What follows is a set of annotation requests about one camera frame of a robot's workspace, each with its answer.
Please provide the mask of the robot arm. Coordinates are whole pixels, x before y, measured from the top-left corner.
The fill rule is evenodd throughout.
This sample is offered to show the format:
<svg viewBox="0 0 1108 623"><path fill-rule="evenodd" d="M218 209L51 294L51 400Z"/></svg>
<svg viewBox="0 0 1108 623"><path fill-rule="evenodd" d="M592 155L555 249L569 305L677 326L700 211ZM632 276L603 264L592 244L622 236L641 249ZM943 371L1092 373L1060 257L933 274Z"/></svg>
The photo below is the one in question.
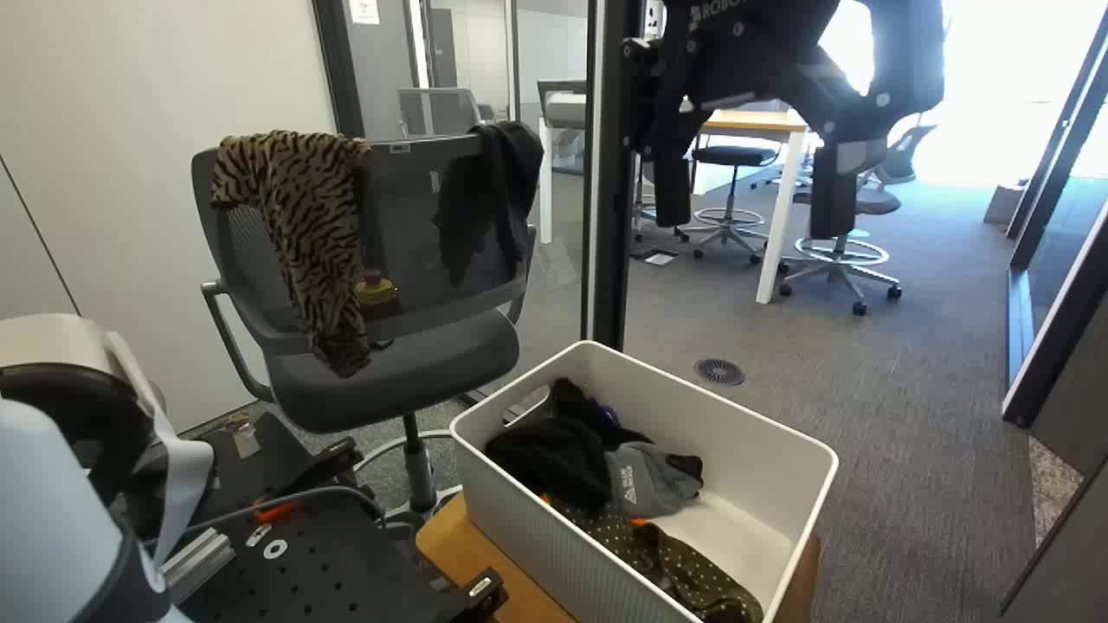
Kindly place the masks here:
<svg viewBox="0 0 1108 623"><path fill-rule="evenodd" d="M684 149L727 103L783 100L819 139L812 239L855 230L855 181L887 153L890 127L946 99L943 0L857 0L871 77L855 89L819 46L841 0L661 0L665 36L626 42L631 146L655 162L661 224L692 217Z"/></svg>

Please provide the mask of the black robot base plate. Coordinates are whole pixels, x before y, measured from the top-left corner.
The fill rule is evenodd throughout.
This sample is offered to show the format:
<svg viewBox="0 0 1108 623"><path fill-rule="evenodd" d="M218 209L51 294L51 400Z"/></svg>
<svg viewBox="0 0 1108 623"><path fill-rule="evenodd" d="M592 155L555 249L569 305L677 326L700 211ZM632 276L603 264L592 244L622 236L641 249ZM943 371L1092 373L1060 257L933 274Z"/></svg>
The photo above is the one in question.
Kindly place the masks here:
<svg viewBox="0 0 1108 623"><path fill-rule="evenodd" d="M175 599L191 623L496 623L501 580L463 584L427 568L407 531L384 531L373 500L347 486L354 444L307 454L277 417L195 431L213 477L195 536L212 544Z"/></svg>

